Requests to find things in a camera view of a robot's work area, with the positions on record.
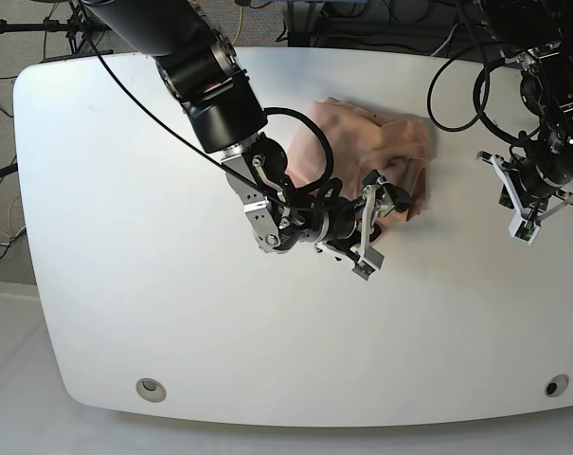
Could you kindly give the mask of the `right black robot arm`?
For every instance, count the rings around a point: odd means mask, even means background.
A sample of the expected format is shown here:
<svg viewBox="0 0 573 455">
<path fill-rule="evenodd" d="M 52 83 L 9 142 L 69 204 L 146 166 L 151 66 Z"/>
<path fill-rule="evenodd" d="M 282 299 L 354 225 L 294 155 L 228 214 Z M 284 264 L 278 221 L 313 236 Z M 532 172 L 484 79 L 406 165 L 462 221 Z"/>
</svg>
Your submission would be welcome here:
<svg viewBox="0 0 573 455">
<path fill-rule="evenodd" d="M 372 246 L 381 232 L 377 220 L 409 209 L 410 195 L 372 171 L 359 196 L 341 196 L 325 134 L 296 110 L 260 105 L 233 45 L 200 8 L 189 1 L 84 1 L 81 6 L 154 58 L 200 143 L 197 152 L 222 153 L 217 165 L 241 199 L 260 249 L 285 253 L 311 242 L 319 252 L 351 260 L 365 277 L 381 268 L 384 257 Z M 298 187 L 286 173 L 286 153 L 262 131 L 272 115 L 298 119 L 318 140 L 325 164 L 312 182 Z"/>
</svg>

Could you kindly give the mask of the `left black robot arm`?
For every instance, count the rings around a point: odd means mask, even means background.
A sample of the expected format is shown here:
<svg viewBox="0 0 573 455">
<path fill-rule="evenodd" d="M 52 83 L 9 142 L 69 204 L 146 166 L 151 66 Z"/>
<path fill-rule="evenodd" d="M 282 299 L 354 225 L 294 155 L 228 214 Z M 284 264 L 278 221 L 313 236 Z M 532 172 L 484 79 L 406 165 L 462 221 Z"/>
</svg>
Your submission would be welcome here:
<svg viewBox="0 0 573 455">
<path fill-rule="evenodd" d="M 505 166 L 515 193 L 503 193 L 500 202 L 512 208 L 518 200 L 538 213 L 573 181 L 573 1 L 482 1 L 479 7 L 502 45 L 502 58 L 489 69 L 518 62 L 521 99 L 539 119 L 537 136 L 512 136 L 480 117 L 493 134 L 524 152 Z"/>
</svg>

